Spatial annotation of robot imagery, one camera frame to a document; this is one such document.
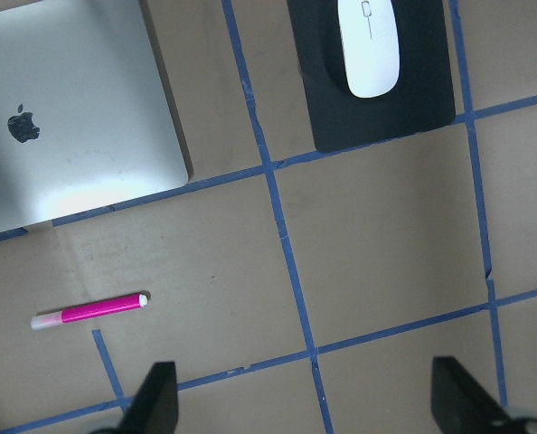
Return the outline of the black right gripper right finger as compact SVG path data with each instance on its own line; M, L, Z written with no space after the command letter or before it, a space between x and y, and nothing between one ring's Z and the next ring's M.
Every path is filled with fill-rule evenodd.
M453 356L432 360L430 409L441 433L512 433L502 407Z

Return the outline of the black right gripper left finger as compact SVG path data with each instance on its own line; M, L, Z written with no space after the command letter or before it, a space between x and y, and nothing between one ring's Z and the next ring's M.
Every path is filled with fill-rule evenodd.
M175 363L154 363L118 424L118 433L174 433L178 420Z

